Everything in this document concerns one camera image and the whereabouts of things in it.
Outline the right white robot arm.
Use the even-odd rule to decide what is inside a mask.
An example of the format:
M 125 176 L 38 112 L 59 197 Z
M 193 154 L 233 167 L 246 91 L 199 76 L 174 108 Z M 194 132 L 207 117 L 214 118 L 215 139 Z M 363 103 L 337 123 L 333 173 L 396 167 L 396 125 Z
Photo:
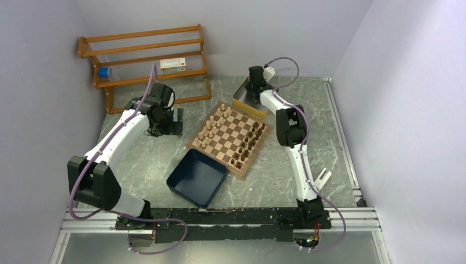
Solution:
M 277 88 L 269 85 L 261 66 L 249 67 L 246 91 L 253 103 L 268 108 L 275 114 L 276 137 L 285 148 L 292 164 L 297 190 L 296 220 L 286 221 L 296 228 L 319 228 L 319 218 L 324 216 L 324 206 L 318 193 L 307 157 L 309 124 L 300 105 L 293 105 L 278 95 Z

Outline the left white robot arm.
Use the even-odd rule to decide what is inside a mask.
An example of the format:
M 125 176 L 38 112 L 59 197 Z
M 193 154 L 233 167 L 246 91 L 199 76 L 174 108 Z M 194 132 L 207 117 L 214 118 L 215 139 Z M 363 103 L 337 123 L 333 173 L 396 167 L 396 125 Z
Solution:
M 153 217 L 150 203 L 124 192 L 112 168 L 143 133 L 156 138 L 183 135 L 184 111 L 173 109 L 175 99 L 172 88 L 155 82 L 126 105 L 119 123 L 101 142 L 82 157 L 73 156 L 67 164 L 70 202 L 124 214 L 137 228 L 148 227 Z

